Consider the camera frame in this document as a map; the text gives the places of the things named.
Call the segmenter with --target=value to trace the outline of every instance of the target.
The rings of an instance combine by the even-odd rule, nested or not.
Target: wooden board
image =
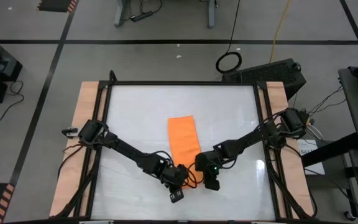
[[[287,97],[285,95],[284,85],[282,82],[268,82],[267,92],[273,114],[288,108]],[[287,138],[287,144],[299,151],[298,143],[295,139]],[[303,170],[301,158],[287,147],[282,149],[281,158],[283,163],[285,182],[287,183],[287,189],[293,195],[298,204],[303,208],[303,210],[308,215],[312,215],[313,206],[311,204],[308,184],[306,183],[306,176]],[[285,215],[283,216],[281,212],[282,210],[285,212],[283,203],[279,203],[279,205],[281,216],[285,217]],[[297,217],[294,211],[292,214],[294,218]]]
[[[99,82],[83,82],[81,85],[80,94],[78,95],[78,101],[74,112],[73,122],[71,126],[82,128],[87,120],[92,118],[94,110],[94,102],[96,94],[98,92]],[[101,119],[104,99],[106,97],[106,91],[103,92],[101,97],[101,104],[99,107],[98,119]],[[78,139],[69,139],[67,141],[67,147],[78,144]],[[76,148],[68,149],[65,151],[64,158],[69,156]],[[64,206],[70,201],[76,190],[78,189],[81,177],[82,166],[85,158],[85,147],[66,161],[60,171],[60,176],[57,182],[55,196],[53,198],[52,207],[50,209],[50,216],[54,216],[61,212]],[[94,152],[91,155],[89,169],[92,166],[94,158]],[[81,205],[80,215],[85,215],[86,203],[88,201],[89,186],[84,192],[83,202]]]
[[[284,86],[281,82],[268,82],[268,95],[270,99],[270,105],[272,113],[284,110],[288,107],[287,98],[285,96]],[[81,85],[80,94],[73,117],[72,126],[81,128],[88,119],[91,119],[94,109],[94,102],[96,99],[96,93],[98,89],[98,82],[83,82]],[[263,99],[263,93],[259,91],[261,95],[261,105],[263,116],[266,117],[266,108]],[[98,119],[101,119],[101,112],[103,110],[104,99],[106,93],[102,95],[101,105],[99,109]],[[298,150],[298,145],[294,139],[287,139],[288,145]],[[78,139],[69,139],[67,146],[78,144]],[[75,149],[69,149],[65,152],[66,156],[70,155]],[[94,154],[91,156],[89,168],[92,166]],[[283,161],[283,170],[287,182],[287,188],[294,196],[295,200],[302,206],[305,212],[309,215],[313,214],[313,207],[310,200],[308,186],[306,183],[306,177],[303,172],[303,166],[301,159],[292,152],[290,149],[284,148],[281,153]],[[72,158],[70,158],[63,166],[60,173],[60,177],[57,183],[55,196],[53,198],[52,207],[50,210],[50,216],[58,214],[63,207],[70,201],[73,194],[78,188],[80,181],[81,169],[85,157],[85,149],[82,149]],[[278,207],[280,209],[281,217],[285,217],[285,207],[283,203],[283,195],[276,187],[278,197]],[[83,202],[81,206],[80,215],[85,215],[85,208],[88,201],[89,188],[84,193]]]

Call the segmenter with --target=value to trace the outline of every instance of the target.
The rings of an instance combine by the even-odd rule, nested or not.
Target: black floor stripe
[[[52,63],[50,65],[48,75],[47,75],[47,77],[45,79],[44,86],[42,87],[42,91],[41,91],[40,97],[39,97],[38,102],[37,102],[37,107],[35,108],[35,111],[34,111],[34,114],[32,116],[29,129],[27,130],[27,134],[25,135],[25,139],[24,139],[24,142],[23,142],[23,145],[22,145],[22,149],[21,149],[21,151],[19,153],[19,157],[17,158],[16,165],[15,165],[15,168],[14,168],[12,176],[11,176],[10,183],[12,185],[17,184],[17,181],[19,180],[20,173],[22,172],[24,161],[25,161],[25,158],[26,158],[27,153],[29,151],[30,144],[31,144],[32,138],[34,136],[34,132],[35,132],[35,129],[37,127],[38,120],[40,118],[42,108],[44,107],[45,99],[47,98],[47,94],[48,94],[48,91],[49,91],[50,84],[52,82],[52,78],[53,78],[53,76],[55,74],[57,63],[59,61],[60,55],[62,54],[62,50],[63,50],[63,46],[64,46],[64,40],[67,38],[68,30],[70,29],[71,22],[73,21],[73,18],[74,18],[75,10],[76,10],[76,7],[74,8],[73,12],[71,12],[69,14],[69,16],[67,18],[67,21],[66,21],[62,36],[60,37],[60,40],[59,40],[55,55],[53,56]]]
[[[60,44],[61,40],[0,40],[0,44]],[[63,44],[229,44],[230,40],[64,40]],[[233,40],[233,44],[271,45],[273,40]],[[277,45],[358,45],[358,40],[278,40]]]
[[[350,24],[352,26],[353,32],[356,35],[357,40],[358,40],[358,27],[357,27],[356,22],[355,22],[352,14],[351,14],[349,6],[347,6],[345,0],[339,0],[339,1],[341,2],[341,5],[343,7],[343,10],[345,11],[346,17],[349,20],[349,22],[350,22]]]

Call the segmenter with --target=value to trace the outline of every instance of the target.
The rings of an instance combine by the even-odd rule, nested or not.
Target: white table surface
[[[168,118],[193,115],[202,151],[251,132],[259,123],[252,86],[113,86],[107,124],[143,152],[170,153]],[[261,143],[220,170],[219,191],[201,184],[171,203],[169,190],[135,162],[102,151],[92,219],[274,220]]]

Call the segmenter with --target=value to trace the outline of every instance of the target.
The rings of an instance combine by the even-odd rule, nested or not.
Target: orange towel
[[[193,116],[169,118],[168,137],[175,165],[183,164],[189,168],[195,162],[197,154],[201,152]],[[203,178],[203,173],[196,172],[194,165],[190,170],[194,173],[197,182]]]

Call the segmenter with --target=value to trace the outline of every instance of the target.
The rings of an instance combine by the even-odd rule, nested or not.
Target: gray floor
[[[67,15],[37,12],[36,1],[0,0],[0,39],[59,39]],[[147,1],[147,8],[158,1]],[[114,27],[113,0],[81,0],[67,39],[228,39],[235,1],[219,1],[216,27],[207,29],[207,6],[197,0],[164,0],[154,16]],[[235,39],[271,40],[285,0],[242,0]],[[347,1],[358,25],[358,1]],[[139,5],[132,3],[137,14]],[[337,0],[294,0],[278,36],[280,40],[357,40]],[[24,69],[25,101],[0,122],[0,182],[8,182],[29,127],[56,45],[3,45]],[[233,45],[243,57],[242,68],[267,63],[271,45]],[[113,69],[119,80],[220,80],[216,59],[227,45],[65,45],[57,64],[6,222],[47,218],[57,183],[57,169],[66,139],[60,131],[71,124],[80,83],[106,79]],[[310,110],[339,87],[337,70],[358,65],[357,45],[278,45],[275,60],[300,62],[307,84],[295,107]],[[229,68],[232,58],[224,62]],[[344,99],[334,95],[328,103]],[[12,101],[7,97],[0,114]],[[347,105],[315,114],[316,127],[325,139],[335,140],[354,131]],[[337,190],[311,189],[322,220],[344,222],[349,204]]]

